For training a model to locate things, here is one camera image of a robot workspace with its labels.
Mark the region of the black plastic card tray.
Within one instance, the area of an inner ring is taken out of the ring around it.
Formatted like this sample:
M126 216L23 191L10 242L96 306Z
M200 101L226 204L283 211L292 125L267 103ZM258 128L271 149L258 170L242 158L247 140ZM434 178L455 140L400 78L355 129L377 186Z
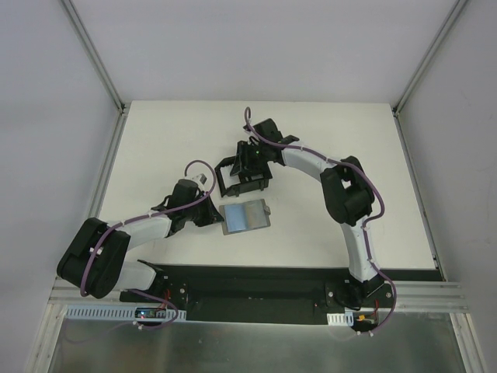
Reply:
M214 168L221 197L239 197L243 193L264 190L269 186L273 174L267 164L259 170L241 171L231 175L237 165L236 156L222 159Z

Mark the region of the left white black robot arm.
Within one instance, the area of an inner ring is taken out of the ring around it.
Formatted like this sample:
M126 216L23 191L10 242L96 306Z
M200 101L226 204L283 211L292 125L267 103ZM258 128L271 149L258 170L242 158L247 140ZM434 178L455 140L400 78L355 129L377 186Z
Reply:
M127 252L166 239L191 222L202 228L224 219L204 189L204 174L180 179L170 195L147 213L110 224L86 219L57 265L57 276L78 287L84 296L101 299L111 291L137 289L146 302L158 301L164 284L158 269L145 262L128 262Z

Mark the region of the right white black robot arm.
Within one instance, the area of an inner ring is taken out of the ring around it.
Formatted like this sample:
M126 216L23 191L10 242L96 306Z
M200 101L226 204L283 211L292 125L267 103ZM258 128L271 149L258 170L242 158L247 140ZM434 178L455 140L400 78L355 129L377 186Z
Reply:
M238 196L253 190L263 190L269 179L269 163L297 169L321 184L325 208L340 224L349 255L351 276L349 296L358 306L368 306L377 297L382 284L374 258L369 234L364 224L372 213L375 201L372 186L364 179L363 168L357 158L350 156L333 161L303 145L299 138L284 137L272 119L252 125L245 116L244 130L250 133L247 141L237 143L237 151L230 177L240 183L224 192Z

